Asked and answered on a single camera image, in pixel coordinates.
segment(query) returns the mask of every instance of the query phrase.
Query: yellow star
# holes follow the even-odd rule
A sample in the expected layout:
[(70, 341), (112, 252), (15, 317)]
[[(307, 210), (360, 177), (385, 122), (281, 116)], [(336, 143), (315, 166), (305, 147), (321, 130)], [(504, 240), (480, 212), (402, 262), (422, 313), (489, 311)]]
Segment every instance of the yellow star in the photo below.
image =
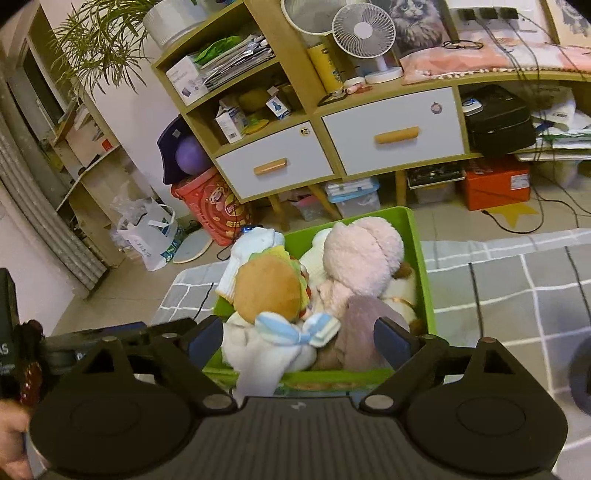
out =
[(525, 203), (512, 203), (511, 205), (503, 205), (501, 207), (493, 207), (486, 209), (489, 213), (499, 214), (505, 217), (505, 220), (511, 228), (515, 228), (519, 215), (539, 215), (540, 213), (534, 210)]

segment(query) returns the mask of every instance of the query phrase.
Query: pink fluffy plush toy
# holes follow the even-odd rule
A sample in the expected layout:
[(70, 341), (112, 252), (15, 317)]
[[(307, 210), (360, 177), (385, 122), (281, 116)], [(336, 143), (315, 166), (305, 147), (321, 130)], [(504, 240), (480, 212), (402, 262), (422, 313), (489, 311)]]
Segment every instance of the pink fluffy plush toy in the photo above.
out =
[(324, 311), (340, 319), (353, 295), (379, 297), (404, 259), (398, 231), (380, 217), (335, 224), (324, 243), (328, 280), (319, 285)]

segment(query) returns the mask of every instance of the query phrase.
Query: ribbed black surface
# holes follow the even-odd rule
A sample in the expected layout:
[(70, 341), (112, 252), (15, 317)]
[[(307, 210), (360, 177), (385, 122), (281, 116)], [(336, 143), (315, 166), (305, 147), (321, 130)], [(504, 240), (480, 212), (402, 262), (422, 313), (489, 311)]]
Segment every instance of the ribbed black surface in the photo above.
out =
[[(441, 432), (442, 441), (447, 441)], [(47, 473), (44, 480), (63, 477)], [(172, 461), (137, 480), (459, 480), (430, 463), (392, 419), (348, 398), (253, 398), (240, 412), (206, 419)], [(550, 473), (528, 479), (550, 480)]]

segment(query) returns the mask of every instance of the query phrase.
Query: yellow cylinder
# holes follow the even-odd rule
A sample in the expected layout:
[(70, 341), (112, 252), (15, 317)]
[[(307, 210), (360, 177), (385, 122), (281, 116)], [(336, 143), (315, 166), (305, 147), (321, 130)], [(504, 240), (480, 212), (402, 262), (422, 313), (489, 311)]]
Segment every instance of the yellow cylinder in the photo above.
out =
[(324, 85), (326, 93), (342, 90), (343, 82), (340, 79), (339, 72), (330, 59), (326, 45), (321, 43), (315, 47), (308, 48), (308, 55), (310, 56), (310, 60), (312, 60), (316, 72), (318, 72), (318, 76), (320, 77), (322, 85)]

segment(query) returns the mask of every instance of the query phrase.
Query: human hand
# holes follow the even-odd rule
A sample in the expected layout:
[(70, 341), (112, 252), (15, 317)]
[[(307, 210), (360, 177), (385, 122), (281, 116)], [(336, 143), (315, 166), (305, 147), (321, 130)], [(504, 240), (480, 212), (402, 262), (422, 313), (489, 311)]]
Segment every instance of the human hand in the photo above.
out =
[(31, 416), (12, 400), (0, 400), (0, 468), (13, 480), (32, 480), (23, 434)]

